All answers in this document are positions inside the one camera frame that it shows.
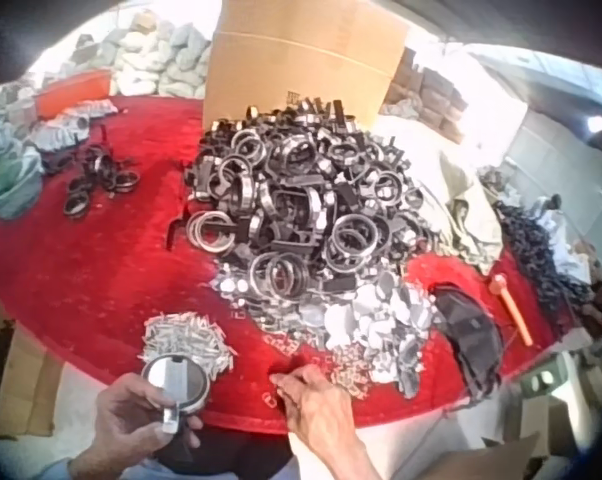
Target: ceiling light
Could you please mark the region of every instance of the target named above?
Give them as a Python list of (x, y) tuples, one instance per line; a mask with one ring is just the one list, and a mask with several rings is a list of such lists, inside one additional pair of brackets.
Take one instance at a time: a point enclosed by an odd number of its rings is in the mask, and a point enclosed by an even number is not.
[(602, 130), (602, 116), (597, 115), (595, 117), (588, 118), (588, 129), (592, 133), (598, 133)]

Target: red tablecloth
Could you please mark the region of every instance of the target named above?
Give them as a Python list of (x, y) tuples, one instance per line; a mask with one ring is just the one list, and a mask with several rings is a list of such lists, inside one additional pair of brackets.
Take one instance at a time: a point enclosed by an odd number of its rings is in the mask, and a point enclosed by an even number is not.
[[(141, 173), (138, 189), (108, 198), (97, 193), (86, 218), (63, 215), (66, 187), (76, 171), (46, 181), (34, 208), (16, 221), (0, 220), (0, 299), (8, 312), (63, 359), (109, 383), (139, 371), (143, 322), (161, 312), (197, 310), (227, 333), (239, 353), (235, 369), (214, 384), (204, 420), (217, 426), (281, 433), (281, 413), (263, 401), (273, 393), (267, 374), (323, 357), (308, 347), (287, 358), (262, 341), (245, 319), (233, 319), (226, 304), (200, 284), (214, 275), (212, 259), (178, 237), (173, 252), (164, 249), (168, 223), (184, 202), (180, 161), (191, 160), (201, 135), (201, 103), (191, 100), (116, 97), (124, 113), (105, 120), (119, 159), (132, 157)], [(98, 130), (93, 139), (98, 140)], [(495, 266), (504, 272), (514, 300), (535, 339), (526, 348), (516, 338), (502, 374), (528, 365), (553, 342), (534, 293), (512, 257)], [(495, 318), (506, 339), (515, 332), (501, 303), (473, 268), (454, 258), (426, 255), (409, 265), (408, 279), (430, 287), (458, 284)], [(359, 426), (424, 413), (458, 399), (463, 383), (445, 339), (433, 334), (424, 349), (425, 371), (418, 396), (405, 400), (392, 385), (375, 387), (354, 402)]]

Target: wrist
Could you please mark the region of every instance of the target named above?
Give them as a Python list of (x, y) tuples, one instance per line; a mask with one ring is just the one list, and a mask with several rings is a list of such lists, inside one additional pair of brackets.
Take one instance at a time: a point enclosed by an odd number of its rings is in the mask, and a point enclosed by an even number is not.
[(104, 458), (93, 447), (68, 463), (68, 473), (72, 480), (117, 480), (124, 470), (125, 467)]
[(347, 449), (332, 459), (328, 459), (326, 466), (335, 480), (374, 480), (379, 475), (376, 472), (365, 444), (355, 437)]

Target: factory floor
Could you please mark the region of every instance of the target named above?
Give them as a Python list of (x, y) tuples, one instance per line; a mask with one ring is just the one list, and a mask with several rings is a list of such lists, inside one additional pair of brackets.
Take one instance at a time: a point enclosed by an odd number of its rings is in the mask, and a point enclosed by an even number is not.
[[(553, 350), (572, 350), (588, 343), (576, 329)], [(52, 437), (23, 436), (0, 440), (0, 465), (11, 478), (29, 478), (45, 465), (73, 457), (93, 436), (95, 398), (104, 385), (66, 364), (55, 410)], [(434, 411), (418, 417), (359, 430), (382, 478), (415, 478), (443, 453), (482, 448), (482, 438), (502, 439), (504, 412), (516, 389), (505, 384), (479, 405), (443, 415)], [(303, 479), (331, 478), (323, 465), (296, 438), (292, 449), (299, 458)]]

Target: black bag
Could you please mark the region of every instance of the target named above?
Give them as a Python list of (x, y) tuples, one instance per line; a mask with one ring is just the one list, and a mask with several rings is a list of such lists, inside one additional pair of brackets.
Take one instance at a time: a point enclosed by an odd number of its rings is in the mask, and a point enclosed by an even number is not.
[(436, 327), (454, 350), (470, 404), (474, 405), (501, 383), (501, 332), (492, 317), (456, 285), (437, 285), (430, 293), (435, 296), (442, 317)]

